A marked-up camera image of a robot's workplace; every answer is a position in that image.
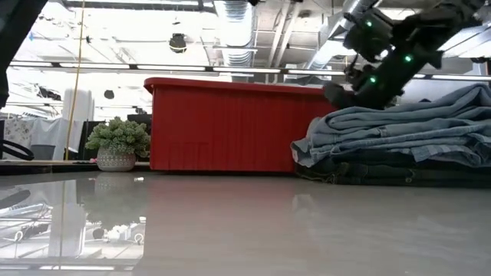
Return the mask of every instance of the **ceiling light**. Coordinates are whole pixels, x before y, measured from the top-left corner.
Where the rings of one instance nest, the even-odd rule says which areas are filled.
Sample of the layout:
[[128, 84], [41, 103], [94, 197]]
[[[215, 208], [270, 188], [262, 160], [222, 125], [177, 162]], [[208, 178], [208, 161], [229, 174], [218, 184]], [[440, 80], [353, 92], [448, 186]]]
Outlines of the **ceiling light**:
[[317, 75], [317, 76], [344, 76], [343, 71], [334, 70], [288, 70], [289, 74]]
[[386, 56], [388, 56], [388, 55], [389, 55], [389, 51], [388, 50], [383, 50], [381, 52], [381, 58], [386, 58]]
[[[67, 0], [68, 2], [82, 2], [82, 0]], [[104, 2], [104, 3], [124, 3], [124, 4], [175, 4], [169, 0], [85, 0], [86, 2]], [[181, 5], [198, 5], [195, 1], [181, 1]]]
[[39, 270], [79, 270], [79, 271], [113, 271], [114, 266], [95, 266], [95, 265], [45, 265], [41, 266]]
[[22, 66], [22, 67], [51, 67], [49, 62], [36, 62], [36, 61], [13, 61], [10, 66]]
[[0, 218], [0, 222], [51, 222], [49, 218]]
[[[77, 68], [77, 63], [60, 63], [62, 67]], [[129, 69], [128, 64], [80, 64], [80, 68], [86, 69]]]
[[215, 72], [228, 72], [228, 73], [263, 73], [263, 74], [277, 74], [281, 72], [279, 69], [269, 68], [247, 68], [247, 67], [214, 67]]
[[114, 92], [112, 90], [106, 90], [106, 91], [104, 91], [104, 97], [108, 100], [113, 100], [114, 99]]
[[220, 77], [254, 77], [252, 73], [219, 73]]
[[204, 66], [179, 66], [179, 65], [138, 65], [141, 70], [162, 70], [162, 71], [204, 71]]
[[433, 75], [432, 79], [449, 81], [491, 81], [491, 76]]
[[30, 267], [28, 265], [1, 265], [0, 270], [27, 270]]

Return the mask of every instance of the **denim clothing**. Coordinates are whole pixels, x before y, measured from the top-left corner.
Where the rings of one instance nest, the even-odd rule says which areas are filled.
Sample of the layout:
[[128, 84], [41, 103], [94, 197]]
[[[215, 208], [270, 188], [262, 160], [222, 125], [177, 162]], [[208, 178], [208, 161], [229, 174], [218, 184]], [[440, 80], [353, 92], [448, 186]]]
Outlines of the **denim clothing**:
[[311, 168], [297, 165], [296, 172], [305, 179], [338, 185], [491, 188], [487, 170], [431, 160], [415, 163], [408, 157], [362, 150], [323, 159]]
[[409, 154], [416, 162], [491, 166], [491, 90], [476, 84], [434, 102], [386, 110], [349, 107], [314, 119], [307, 136], [292, 143], [295, 161], [307, 167], [365, 149]]

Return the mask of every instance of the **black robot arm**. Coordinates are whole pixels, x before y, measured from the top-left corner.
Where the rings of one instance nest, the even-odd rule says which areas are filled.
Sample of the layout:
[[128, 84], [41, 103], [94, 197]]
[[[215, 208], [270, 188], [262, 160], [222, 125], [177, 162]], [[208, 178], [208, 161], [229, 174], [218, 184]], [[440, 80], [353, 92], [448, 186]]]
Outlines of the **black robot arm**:
[[383, 109], [403, 93], [406, 83], [425, 64], [441, 68], [443, 52], [438, 49], [463, 28], [482, 24], [473, 15], [485, 2], [444, 0], [400, 22], [372, 7], [359, 19], [346, 15], [354, 27], [347, 33], [344, 46], [367, 61], [380, 64], [365, 65], [361, 70], [348, 67], [345, 73], [354, 93], [329, 84], [326, 96], [339, 108]]
[[8, 98], [7, 68], [48, 0], [0, 0], [0, 109]]

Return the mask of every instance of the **red crate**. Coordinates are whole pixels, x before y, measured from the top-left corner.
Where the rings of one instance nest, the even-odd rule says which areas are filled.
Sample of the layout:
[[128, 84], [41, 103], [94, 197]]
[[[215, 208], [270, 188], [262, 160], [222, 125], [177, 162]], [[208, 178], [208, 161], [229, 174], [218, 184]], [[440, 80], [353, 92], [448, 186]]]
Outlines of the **red crate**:
[[290, 143], [334, 110], [322, 89], [152, 77], [150, 168], [292, 172]]

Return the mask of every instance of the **ceiling duct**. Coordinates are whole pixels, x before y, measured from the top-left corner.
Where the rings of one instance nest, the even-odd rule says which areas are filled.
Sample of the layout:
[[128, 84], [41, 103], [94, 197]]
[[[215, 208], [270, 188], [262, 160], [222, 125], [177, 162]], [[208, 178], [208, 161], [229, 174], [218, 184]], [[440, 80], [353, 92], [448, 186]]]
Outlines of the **ceiling duct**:
[[62, 0], [67, 8], [113, 8], [139, 11], [215, 13], [212, 0]]
[[[230, 47], [252, 46], [254, 7], [243, 1], [214, 1], [219, 17], [222, 44]], [[223, 49], [227, 67], [250, 67], [252, 51], [248, 49]]]
[[352, 23], [344, 18], [344, 13], [349, 13], [355, 18], [360, 18], [365, 10], [377, 2], [378, 0], [345, 0], [342, 11], [330, 16], [327, 24], [321, 27], [320, 35], [325, 39], [325, 43], [305, 65], [305, 69], [321, 70], [333, 56], [339, 54], [334, 51], [339, 48], [335, 47], [334, 44], [338, 44], [339, 42], [332, 41], [332, 39], [349, 30], [352, 26]]

